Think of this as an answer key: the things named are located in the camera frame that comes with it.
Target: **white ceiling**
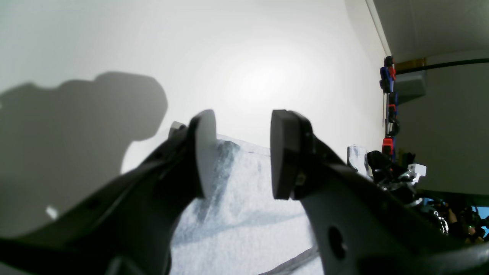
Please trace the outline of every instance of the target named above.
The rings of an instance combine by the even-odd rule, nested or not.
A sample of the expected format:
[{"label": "white ceiling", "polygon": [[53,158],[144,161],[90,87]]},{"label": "white ceiling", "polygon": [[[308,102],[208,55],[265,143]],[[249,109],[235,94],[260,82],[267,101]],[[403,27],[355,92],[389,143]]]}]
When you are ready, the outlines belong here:
[{"label": "white ceiling", "polygon": [[489,0],[374,0],[397,62],[489,49]]}]

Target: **black cable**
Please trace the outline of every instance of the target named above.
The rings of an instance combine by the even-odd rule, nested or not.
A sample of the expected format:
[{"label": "black cable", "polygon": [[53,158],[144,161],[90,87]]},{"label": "black cable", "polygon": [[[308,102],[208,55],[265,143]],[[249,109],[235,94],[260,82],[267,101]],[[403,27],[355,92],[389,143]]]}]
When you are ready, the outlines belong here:
[{"label": "black cable", "polygon": [[396,71],[396,75],[397,74],[403,74],[403,73],[410,73],[410,72],[420,71],[420,70],[438,69],[438,68],[444,68],[444,67],[459,66],[459,65],[468,65],[468,64],[479,64],[479,63],[489,63],[489,58],[461,60],[461,61],[454,61],[454,62],[446,62],[446,63],[433,64],[433,65],[428,65],[428,66],[424,66],[424,67],[417,67],[417,68],[411,68],[411,69],[403,69],[403,70]]}]

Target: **screw hole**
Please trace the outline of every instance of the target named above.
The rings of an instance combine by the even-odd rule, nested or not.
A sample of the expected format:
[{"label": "screw hole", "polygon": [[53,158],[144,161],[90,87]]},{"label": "screw hole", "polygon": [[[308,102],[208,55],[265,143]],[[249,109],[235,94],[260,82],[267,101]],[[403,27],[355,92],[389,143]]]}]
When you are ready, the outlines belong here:
[{"label": "screw hole", "polygon": [[331,227],[328,232],[328,237],[330,239],[331,250],[333,251],[334,255],[339,260],[344,259],[348,247],[346,246],[340,231],[336,227]]}]

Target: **white trim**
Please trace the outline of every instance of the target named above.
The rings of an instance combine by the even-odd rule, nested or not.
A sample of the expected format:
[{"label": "white trim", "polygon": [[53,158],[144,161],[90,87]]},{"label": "white trim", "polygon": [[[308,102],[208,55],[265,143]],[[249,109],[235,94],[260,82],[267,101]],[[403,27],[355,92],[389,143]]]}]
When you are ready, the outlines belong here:
[{"label": "white trim", "polygon": [[386,56],[392,55],[391,49],[389,48],[389,44],[387,43],[387,39],[385,38],[385,33],[384,33],[384,29],[382,28],[382,23],[380,22],[380,18],[378,17],[377,9],[375,8],[374,0],[365,0],[365,1],[367,2],[370,15],[372,16],[372,20],[374,21],[374,25],[375,28],[377,29],[378,37],[380,38],[382,47],[384,48],[385,55]]}]

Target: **cloth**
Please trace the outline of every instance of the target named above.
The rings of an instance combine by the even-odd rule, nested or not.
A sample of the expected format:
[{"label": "cloth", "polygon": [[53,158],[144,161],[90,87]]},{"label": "cloth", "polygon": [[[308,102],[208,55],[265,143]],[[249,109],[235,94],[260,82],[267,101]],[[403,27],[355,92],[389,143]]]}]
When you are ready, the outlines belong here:
[{"label": "cloth", "polygon": [[[170,274],[323,274],[302,205],[273,198],[269,149],[218,139],[212,197],[193,201],[182,214]],[[351,152],[349,162],[367,176],[366,150],[355,145]]]}]

